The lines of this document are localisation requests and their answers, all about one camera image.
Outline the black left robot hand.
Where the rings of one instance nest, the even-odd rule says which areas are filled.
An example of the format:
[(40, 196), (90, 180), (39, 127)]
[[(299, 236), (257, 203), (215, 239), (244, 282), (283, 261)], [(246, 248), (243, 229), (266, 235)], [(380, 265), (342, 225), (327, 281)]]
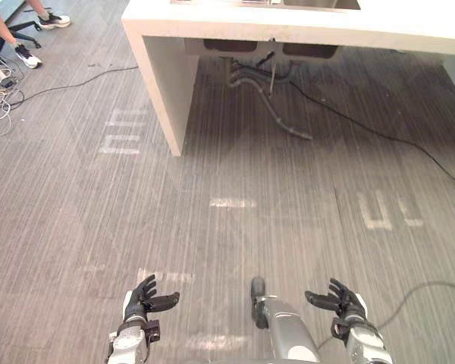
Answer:
[(168, 311), (179, 303), (179, 292), (159, 296), (156, 286), (156, 276), (153, 274), (147, 276), (130, 292), (123, 310), (125, 322), (134, 317), (147, 320), (149, 313)]

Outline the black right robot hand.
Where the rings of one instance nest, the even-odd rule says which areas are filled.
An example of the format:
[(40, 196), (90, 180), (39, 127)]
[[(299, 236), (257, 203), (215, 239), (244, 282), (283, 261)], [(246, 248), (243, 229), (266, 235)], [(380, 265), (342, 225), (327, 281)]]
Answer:
[(304, 296), (309, 304), (332, 311), (339, 319), (346, 319), (348, 315), (367, 319), (366, 308), (361, 304), (356, 293), (336, 278), (329, 280), (326, 294), (306, 290)]

